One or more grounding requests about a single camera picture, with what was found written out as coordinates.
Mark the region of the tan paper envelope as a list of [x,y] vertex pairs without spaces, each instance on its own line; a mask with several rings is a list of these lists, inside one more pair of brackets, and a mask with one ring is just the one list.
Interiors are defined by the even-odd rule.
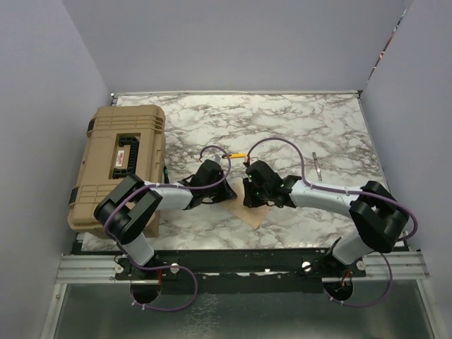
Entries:
[[241,181],[236,181],[232,185],[232,189],[236,193],[237,197],[235,199],[225,201],[223,206],[231,212],[231,214],[238,217],[253,229],[257,230],[261,223],[266,219],[271,207],[266,205],[257,208],[246,207],[244,205],[244,185]]

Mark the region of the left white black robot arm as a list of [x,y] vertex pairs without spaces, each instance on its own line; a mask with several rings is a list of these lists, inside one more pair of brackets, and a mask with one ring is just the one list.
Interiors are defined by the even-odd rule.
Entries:
[[145,182],[130,174],[96,206],[93,216],[132,260],[131,270],[146,279],[154,274],[156,262],[144,229],[156,212],[190,210],[236,197],[221,166],[206,160],[195,174],[173,184]]

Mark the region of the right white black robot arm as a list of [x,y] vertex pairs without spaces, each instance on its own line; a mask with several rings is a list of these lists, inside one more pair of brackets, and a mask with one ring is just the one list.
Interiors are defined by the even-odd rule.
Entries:
[[354,230],[335,240],[319,261],[319,267],[333,276],[342,275],[357,259],[373,251],[392,252],[408,223],[409,215],[375,181],[356,191],[306,184],[299,176],[281,178],[261,160],[248,165],[246,175],[243,205],[247,208],[316,208],[351,218]]

